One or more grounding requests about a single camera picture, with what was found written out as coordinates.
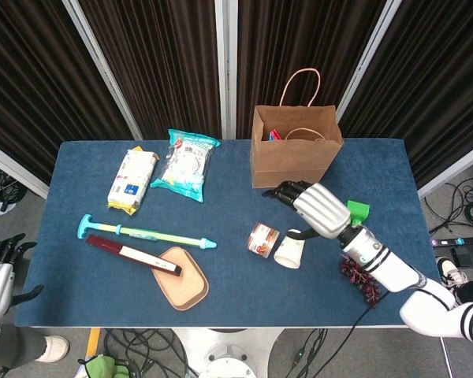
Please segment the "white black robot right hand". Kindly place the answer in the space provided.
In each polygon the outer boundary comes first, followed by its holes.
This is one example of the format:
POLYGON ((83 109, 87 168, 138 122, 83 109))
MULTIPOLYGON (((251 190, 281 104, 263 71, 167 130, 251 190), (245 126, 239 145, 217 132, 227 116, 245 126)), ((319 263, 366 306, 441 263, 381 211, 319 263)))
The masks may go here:
POLYGON ((359 232, 351 226, 348 207, 320 183, 283 181, 277 187, 264 191, 262 196, 276 198, 294 209, 311 226, 303 232, 287 232, 291 239, 307 240, 321 236, 338 239, 345 245, 359 232))

